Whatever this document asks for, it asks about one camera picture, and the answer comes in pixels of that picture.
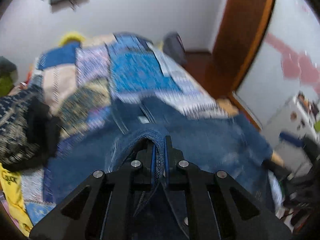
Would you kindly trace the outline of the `yellow pillow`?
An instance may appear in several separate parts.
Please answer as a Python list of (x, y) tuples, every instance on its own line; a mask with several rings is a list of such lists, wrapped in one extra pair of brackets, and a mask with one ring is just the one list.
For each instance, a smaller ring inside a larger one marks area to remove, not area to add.
[(69, 44), (70, 42), (84, 42), (86, 38), (81, 35), (79, 32), (71, 31), (66, 33), (60, 38), (59, 46), (62, 47), (64, 45)]

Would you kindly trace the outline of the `white sticker covered cabinet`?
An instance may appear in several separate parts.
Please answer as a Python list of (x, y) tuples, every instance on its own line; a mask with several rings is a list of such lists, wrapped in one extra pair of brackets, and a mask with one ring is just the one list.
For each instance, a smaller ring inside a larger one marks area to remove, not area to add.
[(288, 99), (262, 128), (261, 135), (269, 142), (284, 166), (297, 176), (307, 174), (312, 168), (300, 142), (304, 136), (319, 142), (319, 133), (314, 129), (315, 119), (307, 101), (298, 94)]

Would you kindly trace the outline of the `blue patchwork bedspread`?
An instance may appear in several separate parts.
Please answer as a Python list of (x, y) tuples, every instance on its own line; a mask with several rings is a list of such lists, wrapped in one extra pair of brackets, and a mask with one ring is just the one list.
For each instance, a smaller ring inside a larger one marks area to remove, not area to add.
[(69, 42), (37, 61), (50, 112), (62, 122), (56, 156), (24, 171), (23, 201), (33, 225), (96, 170), (111, 173), (129, 158), (134, 140), (146, 138), (142, 98), (154, 95), (188, 119), (226, 116), (217, 102), (171, 56), (133, 34)]

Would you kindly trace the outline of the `dark patterned knit garment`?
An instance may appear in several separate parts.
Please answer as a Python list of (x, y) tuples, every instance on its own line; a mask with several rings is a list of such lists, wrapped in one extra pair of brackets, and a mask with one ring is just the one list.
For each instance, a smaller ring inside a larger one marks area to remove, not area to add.
[(61, 126), (39, 86), (2, 97), (1, 165), (11, 172), (47, 165), (55, 157)]

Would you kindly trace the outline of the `dark green cloth pile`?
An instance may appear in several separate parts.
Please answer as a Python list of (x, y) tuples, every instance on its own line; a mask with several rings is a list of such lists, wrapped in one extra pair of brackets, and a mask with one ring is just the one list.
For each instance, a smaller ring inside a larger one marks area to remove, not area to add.
[(14, 88), (14, 83), (17, 80), (17, 66), (1, 56), (0, 59), (0, 96), (6, 96)]

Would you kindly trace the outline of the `blue denim jacket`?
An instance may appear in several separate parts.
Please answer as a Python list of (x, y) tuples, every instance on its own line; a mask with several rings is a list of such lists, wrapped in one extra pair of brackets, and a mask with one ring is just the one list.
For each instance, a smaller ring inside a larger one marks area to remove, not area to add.
[(272, 149), (244, 115), (191, 120), (156, 97), (144, 98), (134, 113), (148, 121), (143, 125), (146, 138), (133, 141), (129, 158), (143, 140), (155, 144), (156, 157), (152, 188), (135, 192), (130, 239), (190, 239), (185, 195), (182, 191), (169, 191), (165, 183), (167, 136), (186, 161), (206, 172), (225, 171), (273, 213), (268, 172), (264, 168)]

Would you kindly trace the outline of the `yellow printed shirt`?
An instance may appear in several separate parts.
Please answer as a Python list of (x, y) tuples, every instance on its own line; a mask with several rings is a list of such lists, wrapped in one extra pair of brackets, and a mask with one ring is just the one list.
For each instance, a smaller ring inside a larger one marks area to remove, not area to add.
[(20, 231), (29, 237), (33, 224), (25, 208), (20, 172), (10, 172), (1, 165), (1, 187), (10, 215), (18, 221)]

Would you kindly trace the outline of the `beige plush blanket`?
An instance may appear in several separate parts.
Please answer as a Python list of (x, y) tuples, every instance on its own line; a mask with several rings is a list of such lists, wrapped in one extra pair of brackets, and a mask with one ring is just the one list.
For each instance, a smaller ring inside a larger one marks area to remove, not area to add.
[(217, 99), (216, 102), (229, 116), (236, 116), (239, 114), (238, 108), (235, 107), (229, 99)]

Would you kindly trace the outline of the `grey purple backpack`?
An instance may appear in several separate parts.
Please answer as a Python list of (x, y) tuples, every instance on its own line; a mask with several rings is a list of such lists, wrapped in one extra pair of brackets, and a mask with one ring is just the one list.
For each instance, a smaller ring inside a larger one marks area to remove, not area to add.
[(180, 65), (187, 64), (185, 49), (177, 32), (168, 33), (163, 40), (163, 53)]

